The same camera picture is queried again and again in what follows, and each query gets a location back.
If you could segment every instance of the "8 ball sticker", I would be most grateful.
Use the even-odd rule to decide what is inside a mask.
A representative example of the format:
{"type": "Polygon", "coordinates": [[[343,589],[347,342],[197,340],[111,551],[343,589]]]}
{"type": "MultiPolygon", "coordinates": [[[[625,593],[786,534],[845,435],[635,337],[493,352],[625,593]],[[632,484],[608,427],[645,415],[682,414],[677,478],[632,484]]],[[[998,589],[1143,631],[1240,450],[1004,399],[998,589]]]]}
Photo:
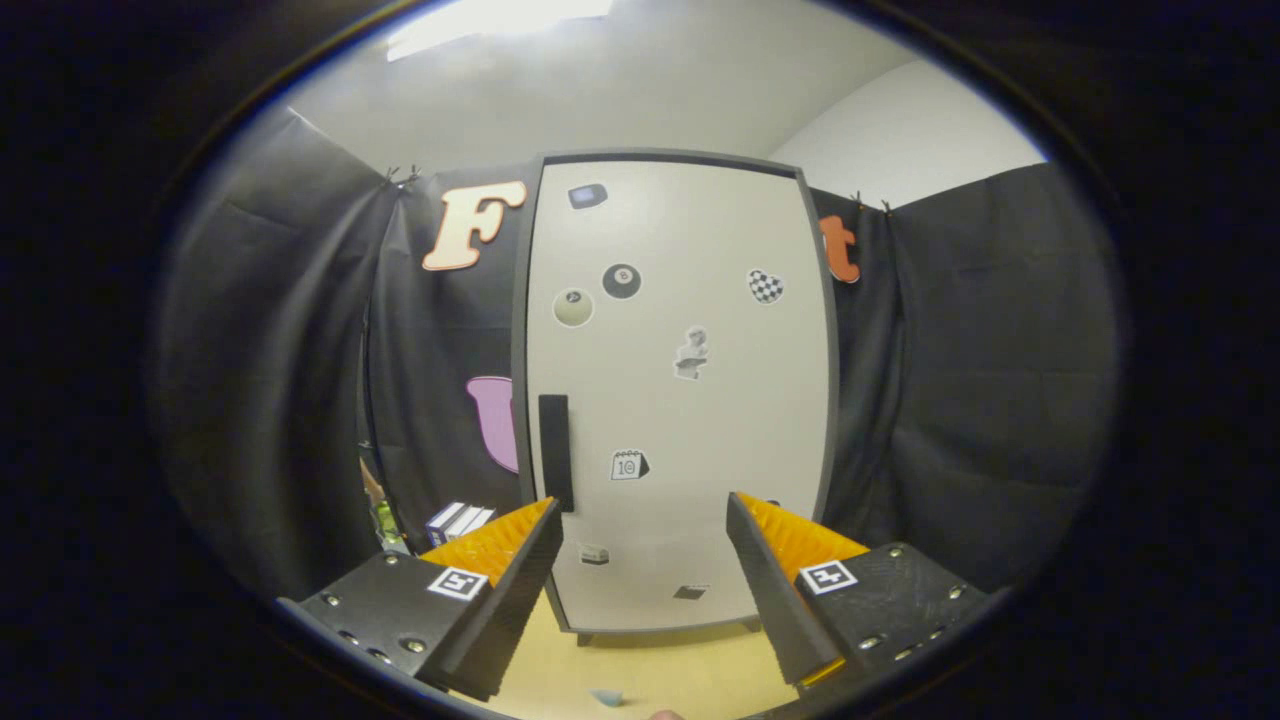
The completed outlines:
{"type": "Polygon", "coordinates": [[[609,293],[609,297],[626,300],[640,292],[640,273],[626,263],[618,263],[604,270],[604,278],[602,278],[600,283],[604,286],[604,292],[609,293]]]}
{"type": "Polygon", "coordinates": [[[823,594],[858,584],[858,578],[838,560],[800,569],[800,577],[813,594],[823,594]]]}
{"type": "Polygon", "coordinates": [[[449,568],[440,573],[440,577],[435,578],[426,589],[454,600],[471,601],[486,582],[489,582],[488,575],[449,568]]]}

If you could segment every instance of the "black handle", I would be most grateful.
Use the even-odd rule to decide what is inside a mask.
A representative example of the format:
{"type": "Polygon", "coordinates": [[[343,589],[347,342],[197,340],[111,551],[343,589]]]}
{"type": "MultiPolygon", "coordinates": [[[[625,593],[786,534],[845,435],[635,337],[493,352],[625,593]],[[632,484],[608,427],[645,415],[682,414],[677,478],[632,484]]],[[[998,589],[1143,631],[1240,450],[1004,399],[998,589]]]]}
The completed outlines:
{"type": "Polygon", "coordinates": [[[573,511],[573,470],[568,455],[568,396],[539,395],[538,420],[543,443],[543,487],[559,500],[561,512],[573,511]]]}

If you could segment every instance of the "orange letter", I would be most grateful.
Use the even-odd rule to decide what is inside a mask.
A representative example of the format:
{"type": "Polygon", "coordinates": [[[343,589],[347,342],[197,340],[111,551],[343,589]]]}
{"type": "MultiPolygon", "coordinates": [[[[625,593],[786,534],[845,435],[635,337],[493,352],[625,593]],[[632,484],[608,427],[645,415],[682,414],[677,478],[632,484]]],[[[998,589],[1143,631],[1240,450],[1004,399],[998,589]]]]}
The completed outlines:
{"type": "Polygon", "coordinates": [[[490,202],[480,211],[480,204],[500,200],[520,208],[526,195],[522,182],[460,187],[442,195],[444,217],[440,218],[440,232],[435,236],[435,247],[422,258],[422,269],[457,270],[475,265],[480,251],[471,247],[471,232],[479,232],[480,240],[489,242],[502,227],[502,205],[490,202]]]}
{"type": "Polygon", "coordinates": [[[838,215],[828,215],[818,220],[823,241],[827,243],[827,266],[831,274],[841,282],[855,283],[863,275],[858,265],[849,261],[849,252],[845,247],[852,247],[858,238],[852,231],[845,229],[844,220],[838,215]]]}

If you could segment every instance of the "ceiling light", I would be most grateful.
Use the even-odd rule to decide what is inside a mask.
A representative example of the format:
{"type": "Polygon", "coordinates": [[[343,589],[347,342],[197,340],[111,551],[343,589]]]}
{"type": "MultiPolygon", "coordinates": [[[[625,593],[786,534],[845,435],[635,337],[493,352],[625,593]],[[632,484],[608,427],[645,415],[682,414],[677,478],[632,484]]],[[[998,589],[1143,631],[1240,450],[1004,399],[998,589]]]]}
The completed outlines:
{"type": "Polygon", "coordinates": [[[604,17],[612,4],[613,0],[456,0],[392,33],[387,40],[387,61],[470,35],[535,32],[559,20],[604,17]]]}

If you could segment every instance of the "sticker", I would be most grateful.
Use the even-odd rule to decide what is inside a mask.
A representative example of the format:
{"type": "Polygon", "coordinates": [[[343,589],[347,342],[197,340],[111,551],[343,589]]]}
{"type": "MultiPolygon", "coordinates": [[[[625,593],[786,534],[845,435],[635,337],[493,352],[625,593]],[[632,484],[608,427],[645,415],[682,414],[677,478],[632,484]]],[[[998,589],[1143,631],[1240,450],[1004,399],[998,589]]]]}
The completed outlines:
{"type": "Polygon", "coordinates": [[[426,589],[454,600],[470,601],[480,592],[480,588],[489,582],[488,575],[449,568],[440,573],[426,589]]]}
{"type": "Polygon", "coordinates": [[[680,585],[676,594],[671,596],[676,600],[698,600],[703,597],[703,593],[712,589],[710,585],[680,585]]]}
{"type": "Polygon", "coordinates": [[[804,578],[813,594],[823,594],[858,584],[858,578],[838,560],[801,568],[800,577],[804,578]]]}
{"type": "Polygon", "coordinates": [[[604,284],[604,292],[609,293],[611,297],[626,300],[640,292],[640,273],[626,263],[618,263],[604,270],[602,283],[604,284]]]}
{"type": "Polygon", "coordinates": [[[840,282],[858,282],[863,273],[858,265],[849,261],[847,250],[858,242],[854,232],[845,229],[845,222],[840,215],[828,215],[818,220],[818,229],[822,231],[822,242],[827,246],[827,266],[831,274],[840,282]]]}
{"type": "Polygon", "coordinates": [[[609,193],[604,191],[604,186],[600,183],[584,184],[582,187],[575,187],[568,191],[568,204],[572,205],[575,210],[595,208],[608,199],[609,193]]]}
{"type": "Polygon", "coordinates": [[[620,450],[613,454],[611,480],[637,480],[649,474],[649,460],[639,450],[620,450]]]}
{"type": "Polygon", "coordinates": [[[676,377],[682,380],[696,380],[707,364],[707,329],[694,325],[685,332],[685,345],[676,348],[676,377]]]}
{"type": "Polygon", "coordinates": [[[516,468],[516,427],[511,416],[511,378],[471,378],[467,395],[476,401],[480,437],[489,457],[503,468],[516,468]]]}
{"type": "Polygon", "coordinates": [[[585,290],[576,287],[562,290],[556,296],[556,304],[552,305],[552,313],[556,315],[556,319],[562,325],[570,328],[576,328],[590,320],[593,309],[591,296],[585,290]]]}
{"type": "Polygon", "coordinates": [[[422,269],[460,270],[475,265],[480,251],[471,247],[471,237],[479,234],[480,242],[493,242],[502,228],[503,204],[520,208],[527,197],[529,191],[520,181],[456,187],[442,195],[444,217],[435,246],[422,256],[422,269]]]}
{"type": "Polygon", "coordinates": [[[773,305],[782,297],[782,278],[760,269],[746,274],[746,287],[760,305],[773,305]]]}
{"type": "Polygon", "coordinates": [[[577,560],[585,565],[608,565],[609,551],[598,544],[577,543],[577,560]]]}

